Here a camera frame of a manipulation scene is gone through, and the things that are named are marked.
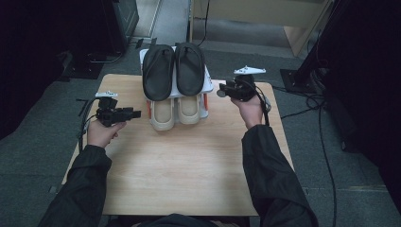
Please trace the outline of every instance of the black slipper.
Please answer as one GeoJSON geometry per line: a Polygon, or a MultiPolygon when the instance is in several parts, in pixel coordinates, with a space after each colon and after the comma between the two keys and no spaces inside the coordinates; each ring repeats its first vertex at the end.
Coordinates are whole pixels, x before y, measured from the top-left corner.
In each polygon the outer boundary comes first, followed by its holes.
{"type": "Polygon", "coordinates": [[[204,82],[204,56],[197,45],[177,44],[175,50],[177,88],[184,96],[194,96],[201,92],[204,82]]]}
{"type": "Polygon", "coordinates": [[[145,96],[162,101],[171,94],[174,69],[174,50],[169,45],[150,47],[144,57],[142,85],[145,96]]]}

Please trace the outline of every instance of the wooden table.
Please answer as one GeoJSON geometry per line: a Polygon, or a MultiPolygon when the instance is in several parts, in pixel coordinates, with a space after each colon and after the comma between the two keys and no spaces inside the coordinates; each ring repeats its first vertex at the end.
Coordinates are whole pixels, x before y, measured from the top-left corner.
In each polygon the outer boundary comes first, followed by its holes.
{"type": "MultiPolygon", "coordinates": [[[[104,215],[257,216],[242,168],[245,124],[229,97],[216,95],[218,84],[225,81],[212,81],[207,118],[196,125],[176,124],[169,131],[156,131],[148,119],[142,77],[104,77],[99,92],[118,93],[117,108],[142,111],[142,117],[129,121],[106,147],[113,164],[104,215]]],[[[257,86],[271,102],[270,124],[292,164],[271,86],[257,86]]],[[[77,155],[78,148],[71,164],[77,155]]]]}

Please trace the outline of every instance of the sandal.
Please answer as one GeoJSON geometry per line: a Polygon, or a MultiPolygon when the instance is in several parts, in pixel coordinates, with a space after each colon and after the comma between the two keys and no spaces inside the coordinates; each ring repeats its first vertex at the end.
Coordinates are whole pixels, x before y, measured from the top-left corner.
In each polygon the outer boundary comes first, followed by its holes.
{"type": "Polygon", "coordinates": [[[174,127],[174,98],[150,102],[150,123],[157,131],[167,131],[174,127]]]}
{"type": "Polygon", "coordinates": [[[178,117],[181,123],[192,125],[200,121],[200,96],[182,96],[178,98],[178,117]]]}
{"type": "Polygon", "coordinates": [[[177,44],[175,49],[177,89],[183,96],[201,92],[204,83],[204,56],[197,45],[177,44]]]}
{"type": "Polygon", "coordinates": [[[162,101],[171,94],[174,69],[174,50],[157,44],[150,47],[144,57],[142,84],[147,99],[162,101]]]}

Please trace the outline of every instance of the black panel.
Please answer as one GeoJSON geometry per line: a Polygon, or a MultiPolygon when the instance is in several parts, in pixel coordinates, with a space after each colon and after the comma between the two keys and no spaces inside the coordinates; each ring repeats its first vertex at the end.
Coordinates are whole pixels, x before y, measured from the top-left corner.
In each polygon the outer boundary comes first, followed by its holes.
{"type": "Polygon", "coordinates": [[[336,2],[296,79],[306,80],[319,67],[330,70],[323,84],[336,100],[329,104],[337,108],[332,116],[343,140],[379,167],[401,211],[401,8],[396,0],[336,2]],[[342,132],[341,125],[350,120],[356,130],[342,132]]]}
{"type": "Polygon", "coordinates": [[[0,139],[15,131],[62,72],[54,43],[23,2],[0,3],[0,139]]]}
{"type": "Polygon", "coordinates": [[[135,0],[48,1],[48,4],[61,43],[73,55],[65,77],[96,79],[101,64],[91,61],[124,54],[139,20],[135,0]]]}

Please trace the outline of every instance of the beige slipper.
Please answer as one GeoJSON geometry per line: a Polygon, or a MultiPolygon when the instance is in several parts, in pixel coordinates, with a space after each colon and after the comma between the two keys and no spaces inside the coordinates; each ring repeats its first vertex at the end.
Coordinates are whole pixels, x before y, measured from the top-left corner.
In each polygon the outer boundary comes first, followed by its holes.
{"type": "Polygon", "coordinates": [[[200,95],[182,96],[178,98],[178,117],[185,125],[196,124],[200,121],[200,95]]]}
{"type": "Polygon", "coordinates": [[[167,131],[174,126],[174,98],[163,101],[151,101],[150,123],[157,131],[167,131]]]}

